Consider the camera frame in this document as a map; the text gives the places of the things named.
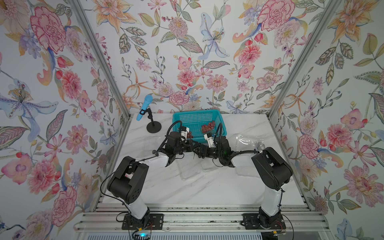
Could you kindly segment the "teal plastic mesh basket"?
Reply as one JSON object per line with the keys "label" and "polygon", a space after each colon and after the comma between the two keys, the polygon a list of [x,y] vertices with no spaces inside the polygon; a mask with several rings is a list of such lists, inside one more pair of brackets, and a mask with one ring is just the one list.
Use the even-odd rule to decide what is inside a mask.
{"label": "teal plastic mesh basket", "polygon": [[216,127],[213,131],[209,132],[215,136],[217,128],[222,124],[222,136],[227,135],[226,125],[224,123],[223,117],[218,110],[202,110],[202,111],[191,111],[191,112],[180,112],[173,114],[173,122],[182,121],[183,126],[189,128],[192,132],[193,139],[199,143],[205,143],[205,138],[202,132],[201,127],[204,124],[207,124],[211,121],[216,122]]}

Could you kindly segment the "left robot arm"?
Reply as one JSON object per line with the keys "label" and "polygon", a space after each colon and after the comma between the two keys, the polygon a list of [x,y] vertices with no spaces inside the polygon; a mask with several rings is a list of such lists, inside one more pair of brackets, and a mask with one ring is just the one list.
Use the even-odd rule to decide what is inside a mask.
{"label": "left robot arm", "polygon": [[129,217],[143,224],[149,219],[150,209],[140,197],[149,171],[149,166],[144,161],[161,160],[166,167],[170,166],[178,155],[183,156],[189,151],[189,132],[189,127],[184,126],[181,121],[176,121],[168,129],[159,148],[153,151],[152,157],[139,161],[129,156],[122,159],[109,179],[107,190],[112,194],[112,198],[122,202],[129,210]]}

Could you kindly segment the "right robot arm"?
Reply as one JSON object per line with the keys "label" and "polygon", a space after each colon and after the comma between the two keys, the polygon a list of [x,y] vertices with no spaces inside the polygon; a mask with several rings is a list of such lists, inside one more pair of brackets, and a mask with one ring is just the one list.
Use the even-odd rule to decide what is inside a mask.
{"label": "right robot arm", "polygon": [[289,183],[293,175],[292,168],[271,147],[262,150],[233,151],[226,137],[215,137],[211,146],[191,141],[191,151],[199,158],[218,159],[224,167],[234,167],[236,157],[250,154],[250,161],[256,168],[265,185],[264,199],[257,214],[244,214],[242,225],[246,229],[281,229],[285,230],[285,222],[281,213],[283,185]]}

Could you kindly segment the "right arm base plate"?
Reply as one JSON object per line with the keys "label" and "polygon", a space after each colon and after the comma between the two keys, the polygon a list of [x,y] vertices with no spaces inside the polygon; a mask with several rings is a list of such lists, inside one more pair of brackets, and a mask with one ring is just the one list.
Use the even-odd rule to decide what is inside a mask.
{"label": "right arm base plate", "polygon": [[275,216],[268,216],[265,214],[248,213],[242,214],[243,220],[241,225],[246,230],[285,230],[286,224],[281,213],[277,213]]}

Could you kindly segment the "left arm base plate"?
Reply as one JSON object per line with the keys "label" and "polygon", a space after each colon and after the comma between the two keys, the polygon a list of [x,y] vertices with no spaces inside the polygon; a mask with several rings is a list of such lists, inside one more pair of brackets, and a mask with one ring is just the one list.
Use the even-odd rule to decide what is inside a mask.
{"label": "left arm base plate", "polygon": [[122,230],[162,230],[164,214],[148,214],[142,219],[126,214],[122,223]]}

